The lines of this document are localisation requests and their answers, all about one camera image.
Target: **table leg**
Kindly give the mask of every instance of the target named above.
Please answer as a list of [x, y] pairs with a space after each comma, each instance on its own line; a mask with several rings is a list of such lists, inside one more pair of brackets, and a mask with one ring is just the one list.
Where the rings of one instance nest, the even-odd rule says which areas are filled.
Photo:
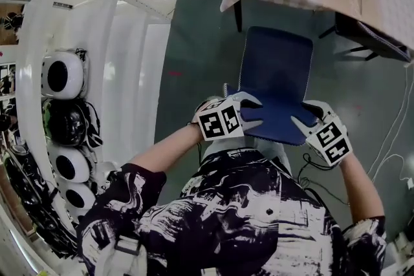
[[236, 4], [234, 4], [233, 7], [234, 7], [234, 16], [235, 16], [235, 23], [237, 25], [237, 31], [241, 32], [241, 26], [242, 26], [241, 0], [236, 2]]

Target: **black and white patterned shirt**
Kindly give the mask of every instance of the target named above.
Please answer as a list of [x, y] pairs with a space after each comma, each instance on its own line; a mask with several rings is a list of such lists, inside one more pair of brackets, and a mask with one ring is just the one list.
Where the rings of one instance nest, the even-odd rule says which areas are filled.
[[341, 231], [325, 208], [255, 149], [207, 157], [180, 198], [156, 206], [166, 181], [126, 164], [78, 226], [91, 275], [119, 235], [147, 251], [148, 275], [380, 275], [384, 217]]

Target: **black helmet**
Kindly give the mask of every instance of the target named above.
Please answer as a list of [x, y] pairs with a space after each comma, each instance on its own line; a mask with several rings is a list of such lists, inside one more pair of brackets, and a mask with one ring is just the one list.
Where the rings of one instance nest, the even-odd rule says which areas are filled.
[[63, 146], [79, 146], [87, 135], [87, 120], [75, 100], [47, 100], [43, 126], [46, 135]]

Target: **wall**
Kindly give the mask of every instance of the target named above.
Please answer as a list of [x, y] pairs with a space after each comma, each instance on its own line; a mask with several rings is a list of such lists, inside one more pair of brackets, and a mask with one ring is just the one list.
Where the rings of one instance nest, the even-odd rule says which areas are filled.
[[16, 62], [17, 45], [0, 45], [0, 52], [3, 53], [0, 56], [0, 64]]

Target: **white rack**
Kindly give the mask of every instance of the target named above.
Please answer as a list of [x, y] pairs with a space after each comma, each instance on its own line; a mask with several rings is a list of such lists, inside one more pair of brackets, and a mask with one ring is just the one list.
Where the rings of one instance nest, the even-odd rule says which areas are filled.
[[[153, 144], [158, 93], [170, 21], [138, 0], [94, 0], [72, 10], [61, 0], [32, 0], [25, 7], [16, 61], [19, 130], [50, 191], [56, 181], [46, 150], [41, 114], [41, 64], [57, 48], [84, 48], [89, 57], [87, 101], [101, 119], [98, 161], [120, 167]], [[74, 232], [64, 200], [53, 207]]]

